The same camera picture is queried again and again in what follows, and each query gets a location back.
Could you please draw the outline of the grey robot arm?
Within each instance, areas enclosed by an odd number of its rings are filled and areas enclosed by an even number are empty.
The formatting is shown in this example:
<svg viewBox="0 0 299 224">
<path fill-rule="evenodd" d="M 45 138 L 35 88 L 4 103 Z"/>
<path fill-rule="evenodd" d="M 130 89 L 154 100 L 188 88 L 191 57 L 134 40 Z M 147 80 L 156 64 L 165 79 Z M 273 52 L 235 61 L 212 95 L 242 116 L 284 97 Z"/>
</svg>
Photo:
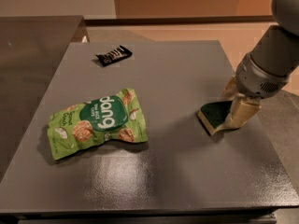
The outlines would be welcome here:
<svg viewBox="0 0 299 224">
<path fill-rule="evenodd" d="M 260 101 L 275 96 L 299 64 L 299 0 L 272 0 L 276 23 L 249 52 L 225 87 L 222 97 L 232 106 L 227 129 L 244 126 L 260 109 Z"/>
</svg>

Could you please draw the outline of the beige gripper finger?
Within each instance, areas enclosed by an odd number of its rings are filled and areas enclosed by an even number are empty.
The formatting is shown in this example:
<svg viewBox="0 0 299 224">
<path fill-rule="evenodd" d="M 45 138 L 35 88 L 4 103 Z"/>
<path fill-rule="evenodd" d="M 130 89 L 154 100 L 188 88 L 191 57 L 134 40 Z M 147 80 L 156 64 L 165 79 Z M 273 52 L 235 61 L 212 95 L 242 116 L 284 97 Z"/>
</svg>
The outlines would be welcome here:
<svg viewBox="0 0 299 224">
<path fill-rule="evenodd" d="M 231 77 L 221 94 L 221 99 L 223 101 L 233 100 L 238 94 L 235 78 Z"/>
<path fill-rule="evenodd" d="M 224 127 L 229 130 L 243 127 L 261 109 L 259 97 L 245 95 L 228 96 L 225 101 L 231 101 L 229 114 L 224 121 Z"/>
</svg>

